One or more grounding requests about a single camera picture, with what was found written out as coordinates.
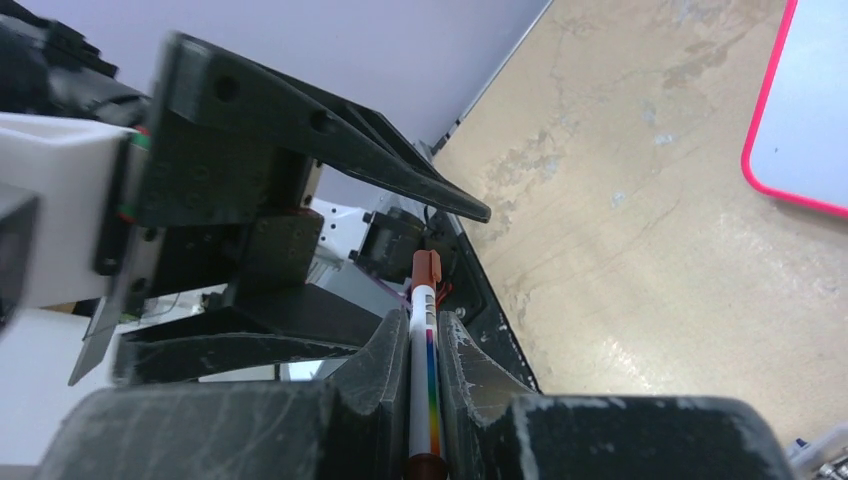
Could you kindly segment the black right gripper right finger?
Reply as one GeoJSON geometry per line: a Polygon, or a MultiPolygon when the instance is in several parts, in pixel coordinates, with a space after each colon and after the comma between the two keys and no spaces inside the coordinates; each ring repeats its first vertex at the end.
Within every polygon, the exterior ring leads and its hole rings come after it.
{"type": "Polygon", "coordinates": [[[454,479],[790,479],[771,428],[724,397],[544,395],[440,316],[454,479]]]}

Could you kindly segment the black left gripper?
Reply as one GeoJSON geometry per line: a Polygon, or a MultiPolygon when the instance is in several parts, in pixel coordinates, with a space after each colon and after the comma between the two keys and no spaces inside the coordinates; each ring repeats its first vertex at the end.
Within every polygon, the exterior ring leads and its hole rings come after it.
{"type": "MultiPolygon", "coordinates": [[[[240,277],[246,290],[304,280],[322,217],[271,203],[283,150],[163,112],[139,130],[93,120],[1,117],[1,321],[110,295],[152,297],[240,277]]],[[[349,357],[376,314],[316,285],[285,288],[122,334],[118,386],[349,357]]]]}

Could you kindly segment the brown marker cap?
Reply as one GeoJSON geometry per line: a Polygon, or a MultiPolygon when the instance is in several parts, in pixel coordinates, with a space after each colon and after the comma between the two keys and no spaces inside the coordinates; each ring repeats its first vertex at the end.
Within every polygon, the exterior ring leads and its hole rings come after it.
{"type": "Polygon", "coordinates": [[[436,290],[442,279],[441,258],[435,250],[417,250],[412,262],[412,289],[426,285],[436,290]]]}

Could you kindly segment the white marker pen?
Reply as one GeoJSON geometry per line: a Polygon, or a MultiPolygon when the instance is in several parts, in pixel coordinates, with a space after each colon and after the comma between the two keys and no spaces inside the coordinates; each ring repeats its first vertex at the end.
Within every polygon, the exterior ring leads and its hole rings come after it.
{"type": "Polygon", "coordinates": [[[409,318],[410,387],[407,479],[446,479],[438,372],[435,291],[414,287],[409,318]]]}

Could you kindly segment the pink framed whiteboard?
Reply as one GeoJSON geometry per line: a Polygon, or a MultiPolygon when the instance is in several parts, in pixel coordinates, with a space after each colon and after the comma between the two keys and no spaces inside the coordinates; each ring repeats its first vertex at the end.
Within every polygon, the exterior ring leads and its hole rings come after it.
{"type": "Polygon", "coordinates": [[[847,215],[846,2],[787,2],[740,166],[763,195],[847,215]]]}

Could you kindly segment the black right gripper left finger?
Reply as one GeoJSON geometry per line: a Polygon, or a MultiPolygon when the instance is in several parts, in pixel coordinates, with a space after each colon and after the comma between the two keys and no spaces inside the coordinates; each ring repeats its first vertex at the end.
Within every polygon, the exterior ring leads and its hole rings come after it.
{"type": "Polygon", "coordinates": [[[408,320],[389,312],[330,377],[101,389],[65,418],[38,479],[399,479],[408,320]]]}

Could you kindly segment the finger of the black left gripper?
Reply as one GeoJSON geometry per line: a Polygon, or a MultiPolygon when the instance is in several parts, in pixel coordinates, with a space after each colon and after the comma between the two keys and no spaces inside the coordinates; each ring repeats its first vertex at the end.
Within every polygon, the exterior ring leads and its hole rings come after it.
{"type": "Polygon", "coordinates": [[[491,216],[382,114],[207,41],[169,36],[150,104],[152,222],[250,222],[276,183],[274,166],[296,156],[474,221],[491,216]]]}

